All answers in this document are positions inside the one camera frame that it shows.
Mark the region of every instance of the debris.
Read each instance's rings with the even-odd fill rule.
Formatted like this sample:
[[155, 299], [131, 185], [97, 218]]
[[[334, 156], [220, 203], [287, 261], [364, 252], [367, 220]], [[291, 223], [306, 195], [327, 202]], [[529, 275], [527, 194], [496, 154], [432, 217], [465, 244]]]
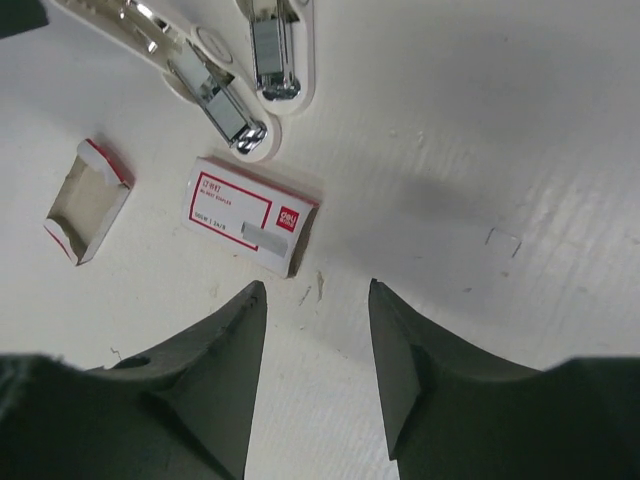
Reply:
[[324, 294], [324, 277], [320, 270], [318, 270], [318, 273], [316, 274], [316, 279], [318, 280], [318, 303], [320, 303], [322, 295]]
[[300, 299], [300, 302], [298, 303], [298, 306], [301, 307], [302, 304], [304, 303], [304, 301], [307, 299], [307, 297], [309, 296], [309, 292], [311, 292], [311, 286], [309, 286], [307, 288], [307, 291], [304, 292], [304, 295], [302, 296], [302, 298]]
[[502, 232], [495, 227], [489, 230], [489, 235], [487, 236], [487, 239], [484, 241], [484, 244], [489, 245], [490, 241], [494, 248], [497, 246], [497, 247], [500, 247], [501, 250], [504, 248], [513, 248], [515, 246], [515, 248], [513, 249], [513, 254], [511, 255], [511, 258], [515, 258], [515, 256], [520, 251], [520, 248], [522, 247], [522, 241], [518, 237], [511, 235], [509, 233]]
[[122, 357], [120, 356], [120, 351], [114, 350], [113, 347], [109, 347], [109, 350], [111, 350], [111, 353], [118, 355], [118, 360], [122, 361]]

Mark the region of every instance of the open cardboard box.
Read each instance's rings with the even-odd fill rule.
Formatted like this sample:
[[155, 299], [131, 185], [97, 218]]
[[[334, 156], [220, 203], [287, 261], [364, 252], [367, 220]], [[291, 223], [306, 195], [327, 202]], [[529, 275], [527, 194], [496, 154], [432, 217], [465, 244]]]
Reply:
[[44, 228], [74, 265], [82, 265], [95, 255], [130, 191], [122, 166], [84, 140]]

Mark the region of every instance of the white table surface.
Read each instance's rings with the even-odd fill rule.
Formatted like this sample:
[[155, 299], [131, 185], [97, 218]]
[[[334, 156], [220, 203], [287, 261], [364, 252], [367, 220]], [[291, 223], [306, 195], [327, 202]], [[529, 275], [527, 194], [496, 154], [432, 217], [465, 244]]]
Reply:
[[[180, 8], [250, 67], [231, 0]], [[290, 280], [180, 226], [196, 156], [223, 147], [207, 119], [126, 51], [51, 20], [0, 42], [0, 350], [111, 366], [264, 281], [248, 480], [397, 477], [368, 327], [374, 276], [528, 366], [640, 352], [635, 0], [316, 0], [317, 93], [283, 119], [265, 165], [323, 194]], [[137, 182], [96, 258], [74, 268], [42, 221], [85, 137]]]

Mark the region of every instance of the red and white box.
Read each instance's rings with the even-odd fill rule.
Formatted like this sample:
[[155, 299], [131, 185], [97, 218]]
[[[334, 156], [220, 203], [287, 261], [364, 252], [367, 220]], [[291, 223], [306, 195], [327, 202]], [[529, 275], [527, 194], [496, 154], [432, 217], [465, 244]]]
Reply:
[[44, 221], [44, 228], [74, 265], [96, 254], [131, 183], [128, 172], [92, 140], [78, 145], [76, 159]]
[[239, 166], [199, 158], [182, 223], [282, 277], [295, 275], [319, 203]]

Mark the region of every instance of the red logo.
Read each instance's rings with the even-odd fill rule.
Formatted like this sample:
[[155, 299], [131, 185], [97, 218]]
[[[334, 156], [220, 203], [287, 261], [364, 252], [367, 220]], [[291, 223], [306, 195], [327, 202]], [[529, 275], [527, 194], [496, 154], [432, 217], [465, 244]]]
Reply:
[[298, 214], [298, 212], [294, 212], [287, 207], [282, 207], [280, 209], [280, 215], [278, 215], [278, 221], [276, 222], [276, 225], [284, 228], [285, 230], [293, 232], [296, 229], [296, 225], [298, 224], [299, 216], [300, 214]]

